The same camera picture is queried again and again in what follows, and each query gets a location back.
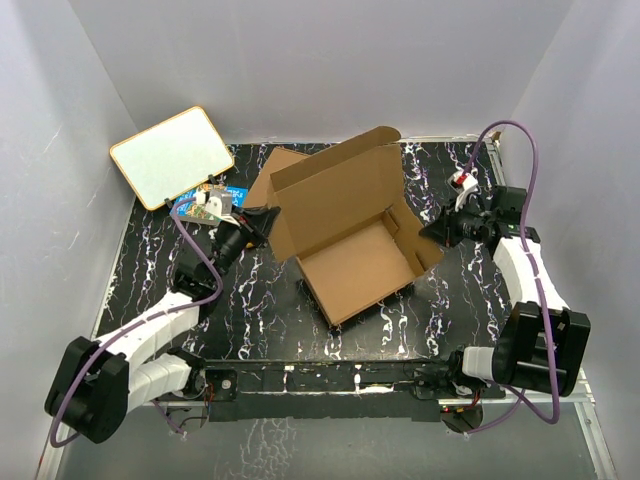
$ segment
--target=gray wall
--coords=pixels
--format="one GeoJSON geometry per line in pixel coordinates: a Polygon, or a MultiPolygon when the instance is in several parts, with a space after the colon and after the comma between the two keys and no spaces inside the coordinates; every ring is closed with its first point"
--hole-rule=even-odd
{"type": "Polygon", "coordinates": [[[58,362],[91,333],[132,202],[135,133],[73,10],[0,2],[0,477],[36,471],[58,362]]]}
{"type": "Polygon", "coordinates": [[[70,0],[140,129],[202,105],[227,142],[478,133],[571,0],[70,0]]]}
{"type": "MultiPolygon", "coordinates": [[[[572,308],[593,329],[587,376],[616,468],[640,471],[640,4],[578,1],[513,118],[541,149],[531,225],[572,308]]],[[[530,153],[507,130],[507,173],[525,185],[530,153]]]]}

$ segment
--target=black table surface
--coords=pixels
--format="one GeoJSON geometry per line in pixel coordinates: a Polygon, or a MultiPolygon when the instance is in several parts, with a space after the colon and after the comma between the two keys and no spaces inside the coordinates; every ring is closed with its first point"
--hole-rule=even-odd
{"type": "MultiPolygon", "coordinates": [[[[249,188],[277,145],[230,145],[235,166],[219,177],[249,188]]],[[[315,153],[326,144],[280,145],[315,153]]],[[[466,163],[466,142],[404,143],[405,197],[426,224],[449,198],[446,179],[466,163]]],[[[495,184],[486,150],[478,162],[482,195],[495,184]]],[[[201,245],[209,227],[187,224],[201,245]]],[[[168,215],[135,202],[111,279],[98,335],[119,328],[169,288],[183,240],[168,215]]],[[[480,245],[464,241],[412,285],[331,328],[295,261],[269,247],[245,251],[224,279],[222,300],[201,325],[174,340],[206,359],[380,360],[446,356],[458,345],[492,345],[510,306],[502,276],[480,245]]]]}

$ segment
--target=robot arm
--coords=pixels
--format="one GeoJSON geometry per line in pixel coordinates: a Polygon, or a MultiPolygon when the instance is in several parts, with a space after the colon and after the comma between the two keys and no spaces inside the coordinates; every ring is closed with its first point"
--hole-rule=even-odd
{"type": "Polygon", "coordinates": [[[533,267],[538,267],[549,309],[559,393],[567,396],[575,386],[591,329],[586,315],[572,311],[556,291],[541,257],[540,238],[525,229],[525,252],[520,238],[520,218],[527,192],[497,186],[489,207],[467,200],[477,183],[461,171],[450,178],[457,198],[442,208],[439,217],[421,234],[443,246],[453,247],[465,238],[483,242],[501,270],[512,305],[495,347],[466,347],[454,363],[467,378],[551,393],[542,310],[533,267]]]}
{"type": "MultiPolygon", "coordinates": [[[[209,198],[199,199],[209,204],[209,198]]],[[[222,274],[229,271],[248,244],[266,243],[279,209],[241,209],[221,215],[211,260],[222,274]]],[[[158,359],[147,360],[181,333],[196,326],[215,308],[217,300],[206,305],[185,308],[211,297],[221,288],[206,265],[191,251],[184,249],[174,275],[172,291],[148,311],[115,332],[90,341],[79,337],[69,344],[45,402],[45,411],[58,414],[63,399],[100,345],[118,338],[91,366],[71,397],[62,421],[94,443],[108,439],[120,426],[127,412],[163,394],[181,391],[198,394],[196,386],[203,362],[181,349],[169,349],[158,359]],[[161,314],[146,321],[153,314],[161,314]],[[130,327],[143,320],[135,330],[130,327]]]]}

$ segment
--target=open cardboard box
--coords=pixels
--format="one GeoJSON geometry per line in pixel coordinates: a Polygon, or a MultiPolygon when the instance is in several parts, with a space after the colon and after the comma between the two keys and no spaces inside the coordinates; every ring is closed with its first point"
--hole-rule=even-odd
{"type": "Polygon", "coordinates": [[[442,259],[418,235],[404,199],[400,133],[378,127],[307,156],[276,148],[244,206],[282,210],[269,236],[278,261],[295,256],[331,325],[396,292],[442,259]]]}

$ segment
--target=whiteboard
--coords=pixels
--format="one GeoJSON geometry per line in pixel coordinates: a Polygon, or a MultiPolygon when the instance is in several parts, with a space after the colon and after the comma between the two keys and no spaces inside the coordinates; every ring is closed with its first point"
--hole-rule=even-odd
{"type": "Polygon", "coordinates": [[[233,166],[233,155],[201,107],[114,145],[111,158],[147,210],[233,166]]]}

